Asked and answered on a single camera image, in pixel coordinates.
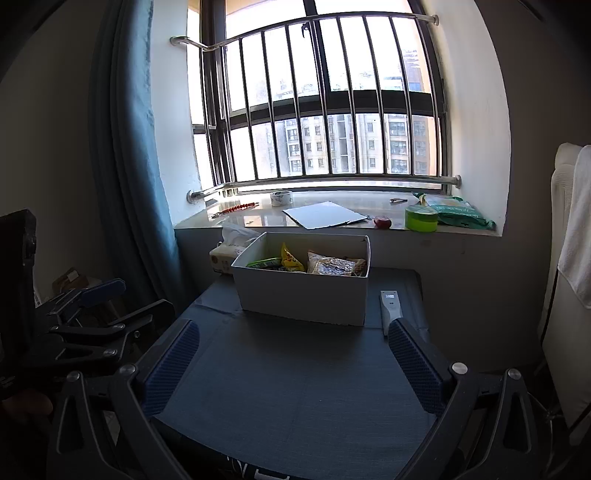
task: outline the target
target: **white cardboard box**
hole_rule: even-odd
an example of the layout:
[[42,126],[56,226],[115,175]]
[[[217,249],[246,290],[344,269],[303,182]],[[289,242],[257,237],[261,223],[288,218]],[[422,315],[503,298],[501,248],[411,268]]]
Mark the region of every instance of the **white cardboard box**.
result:
[[[328,257],[364,258],[364,277],[337,277],[247,268],[250,262],[280,257],[281,244],[307,268],[308,250]],[[362,326],[365,321],[369,238],[326,233],[263,233],[232,263],[244,310],[312,322]]]

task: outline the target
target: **blue curtain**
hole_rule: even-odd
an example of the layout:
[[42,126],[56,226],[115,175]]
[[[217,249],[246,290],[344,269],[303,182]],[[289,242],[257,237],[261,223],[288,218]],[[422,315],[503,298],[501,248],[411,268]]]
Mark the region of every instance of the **blue curtain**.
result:
[[167,299],[180,314],[184,274],[160,179],[150,85],[152,0],[112,0],[90,72],[89,144],[100,218],[129,308]]

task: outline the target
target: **packing tape roll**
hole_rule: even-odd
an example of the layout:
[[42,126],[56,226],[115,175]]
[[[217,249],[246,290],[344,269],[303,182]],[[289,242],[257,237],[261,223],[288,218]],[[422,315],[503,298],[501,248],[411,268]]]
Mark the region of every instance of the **packing tape roll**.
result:
[[283,207],[291,203],[291,192],[289,190],[280,190],[271,193],[271,205],[273,207]]

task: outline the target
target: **lid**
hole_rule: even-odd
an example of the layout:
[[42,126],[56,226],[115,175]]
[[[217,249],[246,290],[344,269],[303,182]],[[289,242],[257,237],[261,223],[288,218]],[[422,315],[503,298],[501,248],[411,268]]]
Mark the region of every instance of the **lid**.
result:
[[419,203],[406,207],[406,215],[422,222],[437,222],[437,211]]

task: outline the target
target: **window security bar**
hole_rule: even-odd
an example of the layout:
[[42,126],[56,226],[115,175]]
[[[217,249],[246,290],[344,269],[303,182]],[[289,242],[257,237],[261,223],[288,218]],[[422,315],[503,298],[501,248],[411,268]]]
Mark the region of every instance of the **window security bar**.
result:
[[[376,83],[376,95],[377,95],[377,105],[378,105],[378,114],[379,118],[381,119],[381,144],[382,144],[382,153],[383,153],[383,172],[382,174],[375,174],[375,173],[361,173],[360,169],[360,158],[359,158],[359,146],[358,146],[358,129],[357,129],[357,121],[356,121],[356,113],[358,110],[355,108],[355,98],[354,98],[354,90],[353,90],[353,83],[350,73],[349,67],[349,59],[347,56],[347,49],[345,45],[345,39],[343,35],[343,28],[341,25],[341,18],[347,17],[360,17],[363,21],[363,26],[365,27],[365,33],[369,45],[369,51],[371,54],[372,66],[374,71],[374,78]],[[385,17],[389,20],[390,27],[392,29],[392,33],[394,36],[395,45],[397,48],[398,57],[400,60],[401,66],[401,76],[402,76],[402,85],[404,91],[404,99],[405,99],[405,107],[406,107],[406,117],[407,117],[407,124],[408,124],[408,140],[410,151],[408,152],[410,158],[410,165],[409,165],[409,173],[408,174],[397,174],[397,173],[387,173],[388,169],[388,152],[387,152],[387,142],[386,142],[386,126],[385,123],[385,114],[384,114],[384,104],[382,99],[382,90],[379,82],[379,74],[378,74],[378,66],[376,62],[374,47],[372,44],[372,38],[369,32],[369,26],[367,17]],[[223,117],[225,118],[225,142],[227,145],[227,149],[229,152],[229,160],[230,165],[228,165],[229,175],[226,177],[224,175],[215,175],[215,186],[211,189],[204,190],[202,192],[190,192],[187,196],[187,199],[194,200],[199,197],[207,196],[214,192],[218,192],[221,190],[228,190],[234,189],[241,186],[256,186],[259,184],[275,184],[275,183],[292,183],[292,182],[302,182],[302,181],[311,181],[311,180],[377,180],[377,181],[404,181],[404,182],[421,182],[427,184],[441,184],[441,185],[454,185],[456,187],[460,186],[461,179],[459,176],[456,177],[446,177],[441,176],[441,167],[443,162],[441,161],[441,154],[440,154],[440,136],[439,136],[439,117],[438,117],[438,110],[437,110],[437,100],[435,94],[435,87],[434,87],[434,79],[433,79],[433,72],[431,70],[431,65],[429,63],[428,55],[426,55],[427,60],[427,69],[429,73],[429,81],[431,83],[431,101],[432,101],[432,108],[433,108],[433,116],[435,120],[435,151],[436,151],[436,170],[437,173],[435,176],[429,175],[415,175],[414,172],[414,156],[415,156],[415,145],[413,140],[414,135],[414,128],[413,128],[413,110],[411,107],[411,95],[410,95],[410,88],[407,78],[406,72],[406,65],[404,63],[403,55],[402,55],[402,48],[400,45],[400,41],[398,39],[398,34],[396,31],[396,27],[394,25],[394,18],[408,18],[411,20],[424,21],[429,22],[434,25],[439,24],[439,19],[436,15],[429,16],[429,15],[420,15],[420,14],[408,14],[408,13],[400,13],[400,12],[376,12],[376,11],[368,11],[368,12],[342,12],[342,13],[331,13],[331,14],[322,14],[322,15],[311,15],[308,17],[296,18],[293,20],[278,22],[276,24],[268,25],[266,27],[257,28],[254,30],[250,30],[246,33],[236,35],[235,37],[228,38],[226,40],[220,41],[214,45],[207,46],[200,42],[191,40],[186,36],[178,36],[178,37],[171,37],[170,42],[172,45],[178,45],[180,43],[185,43],[189,45],[193,45],[200,49],[200,64],[203,65],[203,54],[204,52],[214,52],[217,49],[220,50],[220,64],[222,67],[222,81],[220,85],[220,98],[221,98],[221,108],[223,112]],[[355,155],[355,173],[339,173],[333,174],[333,163],[332,163],[332,153],[331,148],[329,146],[329,120],[328,120],[328,111],[327,111],[327,86],[325,85],[325,80],[322,75],[322,66],[320,61],[319,55],[319,28],[320,23],[319,20],[326,20],[326,19],[335,19],[337,29],[339,32],[340,38],[340,46],[343,52],[343,59],[345,64],[345,73],[348,85],[348,97],[349,97],[349,110],[351,114],[352,120],[352,133],[353,133],[353,150]],[[322,110],[322,117],[324,123],[324,133],[326,135],[326,142],[327,142],[327,168],[328,174],[318,174],[318,175],[309,175],[306,174],[306,161],[304,158],[304,143],[303,143],[303,127],[300,121],[301,113],[300,113],[300,101],[298,99],[297,87],[296,87],[296,73],[294,67],[294,59],[293,59],[293,52],[291,46],[291,38],[290,38],[290,31],[289,26],[294,24],[304,24],[307,25],[308,31],[310,32],[312,46],[313,46],[313,54],[314,54],[314,61],[316,64],[316,74],[318,80],[318,87],[319,87],[319,99],[320,99],[320,106]],[[274,30],[277,28],[283,28],[285,30],[285,37],[287,41],[287,53],[288,59],[290,64],[290,73],[291,73],[291,81],[293,85],[293,101],[294,101],[294,110],[295,110],[295,120],[298,129],[298,140],[299,140],[299,150],[300,150],[300,164],[301,164],[301,174],[297,176],[282,176],[281,175],[281,167],[280,167],[280,156],[278,153],[278,141],[277,141],[277,133],[275,129],[275,106],[272,99],[272,91],[271,91],[271,82],[269,79],[269,64],[268,64],[268,57],[267,57],[267,43],[265,40],[265,33]],[[423,44],[423,49],[425,48],[425,41],[423,37],[423,33],[419,28],[418,31],[420,32],[421,42]],[[263,64],[265,70],[265,83],[267,87],[267,101],[268,101],[268,109],[269,109],[269,119],[271,121],[271,136],[272,136],[272,143],[273,149],[275,154],[275,168],[277,178],[270,178],[270,179],[260,179],[258,174],[258,167],[256,164],[256,156],[255,156],[255,143],[252,133],[252,112],[251,106],[249,105],[248,100],[248,92],[247,92],[247,85],[246,85],[246,74],[245,74],[245,63],[244,63],[244,52],[243,52],[243,39],[252,35],[260,34],[261,38],[261,45],[262,45],[262,57],[263,57]],[[248,135],[249,135],[249,142],[250,142],[250,150],[252,154],[252,165],[253,165],[253,172],[254,172],[254,180],[247,180],[247,181],[236,181],[236,168],[235,168],[235,160],[233,156],[233,148],[232,148],[232,138],[230,134],[230,101],[229,101],[229,90],[228,90],[228,81],[227,81],[227,59],[226,59],[226,52],[225,48],[227,45],[238,42],[239,47],[239,55],[240,55],[240,63],[241,63],[241,73],[242,73],[242,85],[245,97],[245,116],[246,116],[246,123],[248,127]],[[205,113],[205,121],[207,124],[207,102],[205,100],[205,95],[202,95],[203,98],[203,109]],[[206,132],[206,138],[208,141],[208,147],[210,145],[209,139],[209,132]],[[212,155],[212,149],[208,148],[209,153],[209,161],[212,167],[212,174],[215,171],[222,170],[216,168],[216,162]]]

